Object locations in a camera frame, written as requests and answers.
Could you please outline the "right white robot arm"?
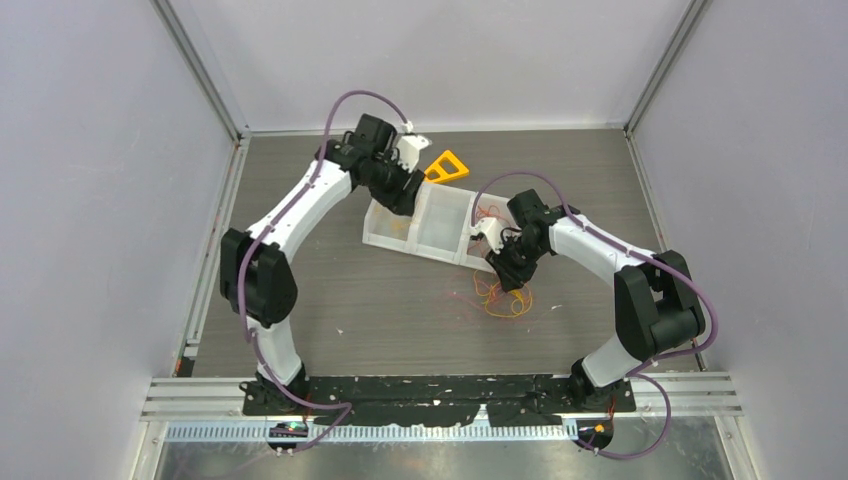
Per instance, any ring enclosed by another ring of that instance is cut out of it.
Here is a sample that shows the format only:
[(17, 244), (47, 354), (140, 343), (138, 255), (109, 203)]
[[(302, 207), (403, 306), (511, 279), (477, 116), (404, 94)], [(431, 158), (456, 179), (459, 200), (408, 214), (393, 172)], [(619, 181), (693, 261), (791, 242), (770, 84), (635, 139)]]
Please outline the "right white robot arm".
[(515, 195), (507, 208), (514, 226), (482, 217), (471, 227), (473, 239), (488, 243), (485, 260), (504, 291), (524, 287), (545, 255), (575, 261), (613, 290), (614, 334), (572, 365), (566, 388), (573, 404), (598, 409), (610, 398), (612, 386), (706, 331), (701, 300), (682, 254), (626, 243), (571, 207), (544, 204), (533, 189)]

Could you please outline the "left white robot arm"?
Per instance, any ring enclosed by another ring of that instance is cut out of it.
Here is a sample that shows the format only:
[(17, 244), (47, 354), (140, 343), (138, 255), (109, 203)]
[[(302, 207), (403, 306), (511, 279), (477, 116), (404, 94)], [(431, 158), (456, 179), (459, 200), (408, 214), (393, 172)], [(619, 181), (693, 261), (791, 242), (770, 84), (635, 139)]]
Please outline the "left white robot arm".
[(364, 114), (340, 138), (324, 139), (297, 185), (245, 230), (229, 229), (220, 243), (220, 291), (239, 315), (258, 360), (248, 397), (284, 414), (307, 401), (304, 363), (296, 351), (291, 314), (298, 299), (291, 263), (301, 244), (356, 188), (368, 190), (392, 214), (411, 217), (425, 174), (418, 167), (430, 140)]

